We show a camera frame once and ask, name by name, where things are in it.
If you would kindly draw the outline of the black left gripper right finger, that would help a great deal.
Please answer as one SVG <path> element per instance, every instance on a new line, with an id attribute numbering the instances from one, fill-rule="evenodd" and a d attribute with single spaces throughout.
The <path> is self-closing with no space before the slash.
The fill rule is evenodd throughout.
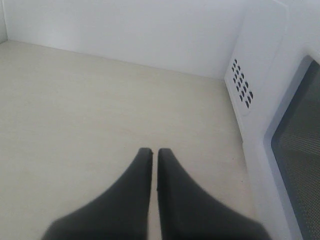
<path id="1" fill-rule="evenodd" d="M 161 148 L 157 198 L 164 240 L 269 240 L 258 222 L 222 204 L 202 189 L 173 151 Z"/>

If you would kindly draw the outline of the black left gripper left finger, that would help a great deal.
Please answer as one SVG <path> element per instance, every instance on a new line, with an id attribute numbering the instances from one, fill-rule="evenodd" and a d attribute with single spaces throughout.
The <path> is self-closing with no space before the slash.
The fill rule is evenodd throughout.
<path id="1" fill-rule="evenodd" d="M 153 152 L 138 150 L 120 178 L 99 197 L 55 220 L 44 240 L 146 240 Z"/>

